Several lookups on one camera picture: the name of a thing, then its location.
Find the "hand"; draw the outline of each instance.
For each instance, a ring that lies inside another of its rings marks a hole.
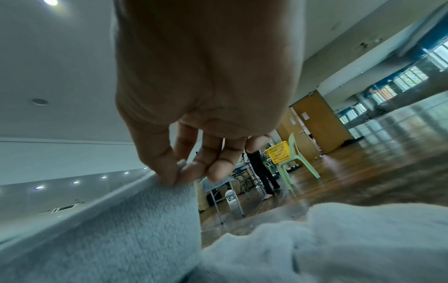
[[[115,8],[117,109],[165,184],[223,179],[245,147],[269,141],[300,76],[303,1],[115,0]],[[177,121],[173,149],[168,127]],[[178,173],[199,129],[202,148]]]

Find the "air conditioning unit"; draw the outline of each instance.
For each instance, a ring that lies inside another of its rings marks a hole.
[[[55,209],[53,209],[53,211],[51,213],[55,213],[55,212],[59,212],[59,211],[63,211],[63,210],[67,210],[67,209],[71,209],[74,208],[75,206],[77,206],[77,203],[74,204],[69,204],[63,207],[56,207]]]

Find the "green plastic chair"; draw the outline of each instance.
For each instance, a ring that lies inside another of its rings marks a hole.
[[[291,190],[292,182],[287,172],[286,166],[291,161],[300,160],[316,178],[320,178],[321,176],[319,175],[319,173],[311,166],[311,164],[303,157],[303,155],[297,149],[297,145],[295,144],[294,133],[292,133],[289,136],[288,145],[289,145],[289,159],[277,164],[277,170],[279,171],[280,177],[285,183],[288,190]]]

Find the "plastic basket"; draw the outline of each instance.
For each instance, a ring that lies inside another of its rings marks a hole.
[[[288,142],[284,141],[278,145],[274,145],[271,148],[265,150],[274,164],[279,164],[282,161],[289,159],[289,146]]]

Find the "wooden floor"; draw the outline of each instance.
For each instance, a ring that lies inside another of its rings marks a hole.
[[[448,206],[448,92],[398,109],[350,130],[365,139],[312,162],[320,179],[300,168],[290,174],[293,191],[262,201],[258,191],[238,207],[220,203],[224,225],[213,207],[200,214],[203,246],[224,233],[246,235],[258,225],[303,220],[316,203],[379,205],[423,202]]]

